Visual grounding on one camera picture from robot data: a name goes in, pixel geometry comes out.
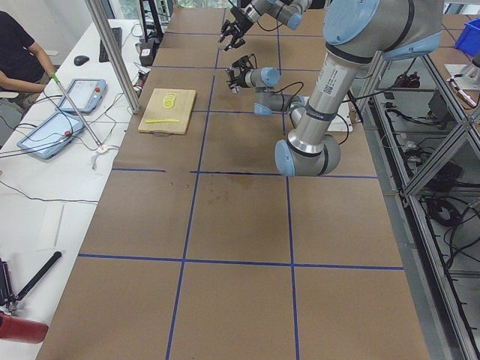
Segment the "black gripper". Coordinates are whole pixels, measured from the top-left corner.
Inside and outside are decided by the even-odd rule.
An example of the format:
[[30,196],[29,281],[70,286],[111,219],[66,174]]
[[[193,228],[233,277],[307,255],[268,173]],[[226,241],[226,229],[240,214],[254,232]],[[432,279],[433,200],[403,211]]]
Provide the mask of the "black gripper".
[[251,55],[243,55],[226,70],[229,77],[228,87],[232,93],[239,93],[239,88],[254,88],[259,84],[257,60],[251,61]]
[[231,9],[230,13],[234,16],[234,21],[226,19],[220,30],[220,42],[223,42],[227,36],[232,37],[223,49],[225,52],[245,45],[243,36],[254,25],[254,22],[241,9]]

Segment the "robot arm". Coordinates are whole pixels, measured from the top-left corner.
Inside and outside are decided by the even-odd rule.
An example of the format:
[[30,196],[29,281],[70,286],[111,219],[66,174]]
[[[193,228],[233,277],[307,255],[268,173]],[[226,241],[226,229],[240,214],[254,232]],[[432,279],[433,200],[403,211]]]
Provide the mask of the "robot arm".
[[227,76],[226,83],[233,93],[238,93],[240,88],[255,90],[253,112],[258,116],[270,116],[273,112],[286,113],[292,126],[297,128],[308,98],[299,95],[303,88],[302,82],[295,94],[285,94],[282,88],[275,87],[281,79],[281,73],[275,67],[257,67],[257,60],[254,54],[244,55],[234,61],[225,69]]
[[255,68],[244,56],[228,67],[233,92],[254,88],[257,115],[289,113],[294,128],[274,148],[276,167],[284,176],[318,176],[339,164],[340,146],[327,133],[361,67],[381,52],[387,61],[432,53],[441,40],[443,1],[334,1],[326,11],[326,55],[311,96],[275,92],[280,73]]

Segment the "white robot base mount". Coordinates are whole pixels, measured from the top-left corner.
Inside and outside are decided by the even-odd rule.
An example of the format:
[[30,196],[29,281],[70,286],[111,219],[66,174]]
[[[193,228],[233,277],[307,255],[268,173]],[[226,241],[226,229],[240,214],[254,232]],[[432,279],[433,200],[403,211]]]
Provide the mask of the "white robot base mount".
[[358,122],[354,105],[345,97],[337,115],[328,127],[328,132],[352,132],[354,124]]

